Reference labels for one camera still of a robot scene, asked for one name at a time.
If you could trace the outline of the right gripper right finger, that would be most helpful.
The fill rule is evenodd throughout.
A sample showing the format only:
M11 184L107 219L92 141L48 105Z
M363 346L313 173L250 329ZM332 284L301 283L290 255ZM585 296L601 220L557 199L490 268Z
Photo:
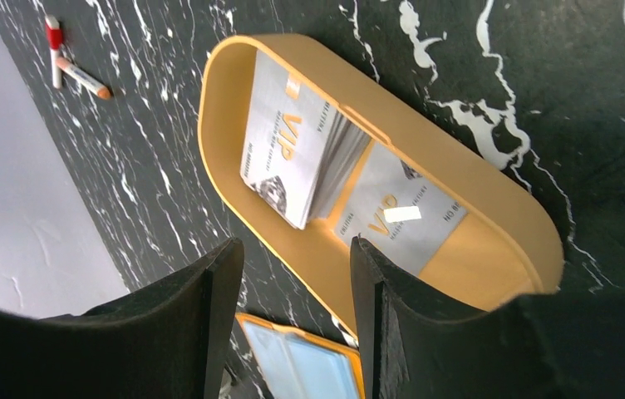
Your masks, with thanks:
M625 294L522 294L485 312L350 249L369 398L625 398Z

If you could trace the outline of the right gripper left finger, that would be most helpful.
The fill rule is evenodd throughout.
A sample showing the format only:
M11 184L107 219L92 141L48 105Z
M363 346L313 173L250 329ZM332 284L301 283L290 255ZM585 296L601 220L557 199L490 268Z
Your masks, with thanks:
M216 398L244 268L225 240L82 315L0 311L0 398Z

